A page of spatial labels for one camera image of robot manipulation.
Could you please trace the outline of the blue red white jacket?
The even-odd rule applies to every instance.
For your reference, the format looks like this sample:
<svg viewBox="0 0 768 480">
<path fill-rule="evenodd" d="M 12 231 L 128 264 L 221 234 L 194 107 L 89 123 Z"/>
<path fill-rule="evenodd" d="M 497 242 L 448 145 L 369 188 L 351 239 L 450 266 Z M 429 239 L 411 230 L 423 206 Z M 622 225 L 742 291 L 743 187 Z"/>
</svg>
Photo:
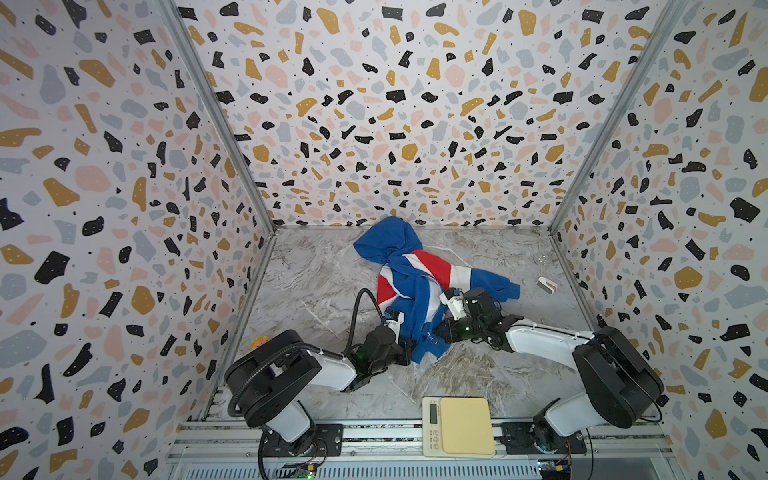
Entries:
<svg viewBox="0 0 768 480">
<path fill-rule="evenodd" d="M 482 288 L 504 303 L 520 298 L 520 286 L 496 273 L 458 266 L 426 252 L 414 228 L 397 217 L 388 217 L 354 242 L 359 256 L 381 266 L 377 302 L 381 309 L 404 315 L 399 336 L 414 342 L 412 361 L 428 353 L 439 358 L 448 344 L 434 335 L 443 321 L 445 305 L 440 295 L 451 287 L 462 291 Z"/>
</svg>

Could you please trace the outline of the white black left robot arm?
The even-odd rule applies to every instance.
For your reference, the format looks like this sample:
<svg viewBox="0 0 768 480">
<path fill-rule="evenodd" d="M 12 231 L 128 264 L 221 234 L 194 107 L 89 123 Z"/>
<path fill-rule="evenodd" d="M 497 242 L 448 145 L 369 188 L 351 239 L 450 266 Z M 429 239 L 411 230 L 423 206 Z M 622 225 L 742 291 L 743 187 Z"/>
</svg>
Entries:
<svg viewBox="0 0 768 480">
<path fill-rule="evenodd" d="M 391 366 L 409 365 L 413 347 L 413 341 L 400 338 L 387 323 L 343 354 L 311 345 L 287 330 L 227 369 L 227 414 L 277 435 L 299 454 L 317 436 L 315 422 L 298 400 L 306 387 L 354 392 Z"/>
</svg>

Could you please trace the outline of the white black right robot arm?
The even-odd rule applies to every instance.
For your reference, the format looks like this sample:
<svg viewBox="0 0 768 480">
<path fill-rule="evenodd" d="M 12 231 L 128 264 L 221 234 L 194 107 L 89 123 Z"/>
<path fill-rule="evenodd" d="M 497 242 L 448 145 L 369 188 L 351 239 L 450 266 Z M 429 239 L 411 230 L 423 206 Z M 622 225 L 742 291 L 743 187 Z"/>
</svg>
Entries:
<svg viewBox="0 0 768 480">
<path fill-rule="evenodd" d="M 446 343 L 485 343 L 492 349 L 529 354 L 578 373 L 582 392 L 550 402 L 534 417 L 525 435 L 551 449 L 555 441 L 601 424 L 628 429 L 658 406 L 664 386 L 630 341 L 614 327 L 570 331 L 505 315 L 490 293 L 449 288 L 440 295 L 449 318 L 436 329 Z"/>
</svg>

